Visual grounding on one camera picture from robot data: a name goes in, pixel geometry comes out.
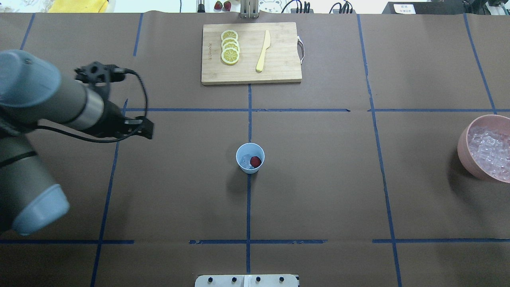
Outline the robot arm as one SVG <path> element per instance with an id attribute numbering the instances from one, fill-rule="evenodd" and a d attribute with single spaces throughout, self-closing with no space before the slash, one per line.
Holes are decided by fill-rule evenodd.
<path id="1" fill-rule="evenodd" d="M 152 139 L 148 93 L 135 70 L 93 62 L 69 77 L 52 63 L 20 49 L 3 50 L 1 61 L 1 233 L 29 236 L 70 209 L 62 187 L 48 171 L 28 135 L 50 131 L 95 144 L 142 136 Z M 125 116 L 109 100 L 112 83 L 138 80 L 143 114 Z"/>

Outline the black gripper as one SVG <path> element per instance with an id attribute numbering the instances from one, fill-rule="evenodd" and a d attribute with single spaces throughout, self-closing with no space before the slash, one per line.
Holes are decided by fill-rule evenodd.
<path id="1" fill-rule="evenodd" d="M 94 137 L 120 139 L 131 134 L 136 128 L 138 128 L 136 136 L 153 139 L 154 123 L 151 120 L 145 116 L 137 116 L 135 119 L 126 118 L 117 105 L 106 102 L 100 120 L 94 125 Z"/>

